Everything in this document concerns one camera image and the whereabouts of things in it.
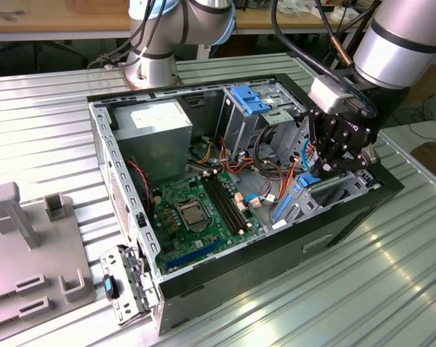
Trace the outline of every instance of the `aluminum slotted table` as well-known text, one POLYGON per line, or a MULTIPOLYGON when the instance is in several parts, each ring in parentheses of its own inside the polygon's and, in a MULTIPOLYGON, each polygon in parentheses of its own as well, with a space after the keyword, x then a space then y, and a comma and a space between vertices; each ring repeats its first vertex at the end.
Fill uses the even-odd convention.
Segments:
MULTIPOLYGON (((184 83, 312 73, 285 54, 178 64, 184 83)), ((377 151, 406 188, 343 243, 159 338, 149 317, 120 330, 101 253, 123 242, 95 158, 87 95, 127 90, 119 70, 0 78, 0 182, 22 202, 75 205, 97 299, 0 346, 436 346, 436 179, 381 134, 377 151)))

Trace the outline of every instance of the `ram slot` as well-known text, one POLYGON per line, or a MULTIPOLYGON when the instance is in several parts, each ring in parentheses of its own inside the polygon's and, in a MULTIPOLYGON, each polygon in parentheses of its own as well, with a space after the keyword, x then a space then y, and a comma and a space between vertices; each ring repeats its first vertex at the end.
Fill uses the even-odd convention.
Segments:
POLYGON ((232 235, 237 235, 240 230, 247 230, 247 224, 226 194, 219 179, 215 176, 204 178, 202 185, 232 235))

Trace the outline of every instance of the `motherboard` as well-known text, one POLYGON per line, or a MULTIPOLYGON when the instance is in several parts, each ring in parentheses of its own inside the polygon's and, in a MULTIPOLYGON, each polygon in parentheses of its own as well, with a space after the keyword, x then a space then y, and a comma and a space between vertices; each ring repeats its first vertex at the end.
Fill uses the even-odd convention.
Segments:
POLYGON ((239 197, 227 172, 216 170, 154 188, 151 224, 161 246, 155 259, 161 272, 172 273, 265 235, 239 197))

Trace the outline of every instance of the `yellow wire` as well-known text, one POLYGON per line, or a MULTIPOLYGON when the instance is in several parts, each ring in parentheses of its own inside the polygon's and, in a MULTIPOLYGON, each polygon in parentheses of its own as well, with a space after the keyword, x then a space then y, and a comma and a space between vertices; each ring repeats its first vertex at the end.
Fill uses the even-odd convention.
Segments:
POLYGON ((208 161, 208 159, 210 159, 210 154, 211 154, 211 142, 208 143, 208 150, 205 154, 205 157, 203 157, 202 159, 200 159, 199 161, 197 161, 197 164, 203 164, 206 163, 208 161))

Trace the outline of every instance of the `green circuit board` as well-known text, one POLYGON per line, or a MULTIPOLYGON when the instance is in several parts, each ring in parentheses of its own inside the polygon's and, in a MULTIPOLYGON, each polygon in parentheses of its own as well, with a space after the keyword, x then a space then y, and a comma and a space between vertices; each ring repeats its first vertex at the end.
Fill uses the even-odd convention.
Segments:
MULTIPOLYGON (((227 172, 220 172, 217 178, 229 201, 236 205, 233 196, 238 189, 227 172)), ((239 212, 244 222, 248 223, 248 229, 243 233, 232 232, 232 229, 226 225, 225 219, 220 216, 199 176, 160 185, 153 189, 153 196, 156 197, 157 202, 151 224, 161 247, 161 252, 155 261, 163 274, 172 273, 194 262, 212 257, 236 244, 265 235, 262 224, 251 210, 239 212), (197 200, 200 201, 208 217, 208 226, 200 232, 188 230, 180 210, 184 202, 197 200), (191 259, 180 265, 171 266, 171 262, 184 256, 191 259)))

